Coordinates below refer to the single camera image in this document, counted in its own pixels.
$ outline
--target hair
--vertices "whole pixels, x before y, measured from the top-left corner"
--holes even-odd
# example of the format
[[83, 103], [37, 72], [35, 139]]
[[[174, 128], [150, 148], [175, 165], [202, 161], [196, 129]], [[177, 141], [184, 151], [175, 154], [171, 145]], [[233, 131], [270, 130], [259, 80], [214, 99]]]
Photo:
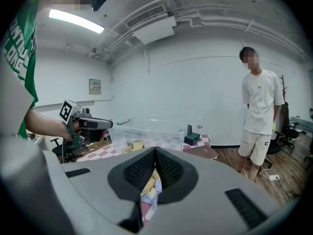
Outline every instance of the hair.
[[248, 53], [248, 51], [253, 51], [253, 53], [254, 53], [255, 55], [257, 55], [257, 52], [255, 51], [254, 48], [251, 48], [251, 47], [243, 47], [243, 49], [242, 49], [242, 50], [240, 51], [240, 53], [239, 53], [239, 58], [240, 58], [241, 61], [243, 60], [243, 56], [244, 56], [246, 53]]

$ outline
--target white cable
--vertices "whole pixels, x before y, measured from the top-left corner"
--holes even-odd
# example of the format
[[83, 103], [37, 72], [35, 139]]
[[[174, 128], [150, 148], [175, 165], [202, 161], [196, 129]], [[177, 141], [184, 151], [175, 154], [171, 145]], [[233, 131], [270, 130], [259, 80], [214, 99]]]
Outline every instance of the white cable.
[[267, 177], [267, 176], [265, 176], [265, 175], [263, 174], [263, 171], [264, 171], [264, 170], [271, 170], [271, 169], [263, 169], [263, 170], [261, 171], [262, 176], [265, 177], [265, 178], [267, 178], [267, 179], [269, 179], [269, 177]]

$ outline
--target green t-shirt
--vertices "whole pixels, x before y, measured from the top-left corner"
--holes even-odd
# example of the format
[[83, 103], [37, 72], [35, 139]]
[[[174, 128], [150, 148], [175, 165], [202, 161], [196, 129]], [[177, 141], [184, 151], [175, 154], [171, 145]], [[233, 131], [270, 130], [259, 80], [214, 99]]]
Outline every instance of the green t-shirt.
[[[10, 24], [1, 42], [3, 57], [9, 63], [14, 75], [34, 97], [30, 108], [33, 108], [38, 101], [34, 83], [37, 51], [35, 31], [38, 3], [39, 0], [26, 2]], [[27, 139], [24, 120], [21, 124], [19, 135]]]

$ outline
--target cable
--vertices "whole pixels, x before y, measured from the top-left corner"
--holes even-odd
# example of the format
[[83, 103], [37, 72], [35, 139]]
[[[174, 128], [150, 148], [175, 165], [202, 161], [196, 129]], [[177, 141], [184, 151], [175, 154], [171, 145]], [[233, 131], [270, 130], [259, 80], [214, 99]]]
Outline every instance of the cable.
[[265, 177], [265, 178], [267, 178], [267, 179], [269, 179], [269, 177], [267, 177], [267, 176], [265, 176], [265, 175], [263, 174], [263, 171], [264, 171], [264, 170], [270, 170], [270, 169], [263, 169], [263, 170], [261, 171], [262, 176]]
[[64, 164], [64, 150], [63, 150], [64, 139], [62, 142], [62, 163]]
[[283, 188], [282, 181], [283, 181], [283, 179], [278, 179], [279, 186], [281, 187], [281, 189], [283, 189], [283, 191], [285, 192], [285, 194], [287, 195], [288, 198], [296, 198], [296, 197], [300, 196], [300, 194], [294, 193], [294, 191], [285, 190], [285, 189]]

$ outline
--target power adapter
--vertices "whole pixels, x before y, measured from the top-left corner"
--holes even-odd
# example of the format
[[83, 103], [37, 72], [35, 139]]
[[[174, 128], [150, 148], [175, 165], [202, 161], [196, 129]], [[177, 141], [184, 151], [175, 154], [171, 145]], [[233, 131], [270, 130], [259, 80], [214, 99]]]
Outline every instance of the power adapter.
[[278, 175], [269, 175], [268, 179], [271, 181], [280, 180], [280, 177]]

